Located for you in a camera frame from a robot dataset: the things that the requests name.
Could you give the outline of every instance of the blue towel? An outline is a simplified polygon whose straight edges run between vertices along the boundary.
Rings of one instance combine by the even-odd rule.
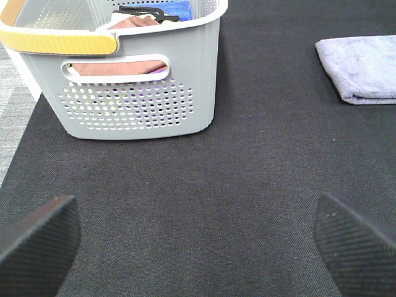
[[[154,7],[159,8],[164,11],[164,13],[169,15],[180,16],[180,21],[192,20],[192,9],[189,0],[181,0],[175,2],[161,2],[161,3],[143,3],[143,4],[128,4],[123,5],[127,7]]]

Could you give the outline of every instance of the gray microfiber towel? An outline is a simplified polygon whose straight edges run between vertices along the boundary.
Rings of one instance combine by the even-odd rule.
[[[396,103],[396,35],[325,39],[315,46],[342,100]]]

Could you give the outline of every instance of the gray striped floor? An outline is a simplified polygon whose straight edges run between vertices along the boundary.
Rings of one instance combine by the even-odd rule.
[[[28,88],[0,46],[0,184],[35,106]]]

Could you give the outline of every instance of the laundry basket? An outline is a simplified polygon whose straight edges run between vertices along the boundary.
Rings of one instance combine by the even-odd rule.
[[[194,20],[95,30],[120,5],[171,2],[9,0],[0,38],[21,53],[65,130],[81,139],[149,139],[205,129],[213,119],[220,17],[228,0],[190,0]],[[161,60],[166,71],[73,76],[72,63]]]

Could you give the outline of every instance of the black rug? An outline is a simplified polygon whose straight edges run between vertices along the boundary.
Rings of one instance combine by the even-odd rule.
[[[390,35],[394,0],[232,1],[215,119],[168,139],[75,139],[41,98],[0,228],[74,194],[82,245],[60,296],[340,296],[315,247],[320,192],[396,223],[396,106],[343,103],[314,44]]]

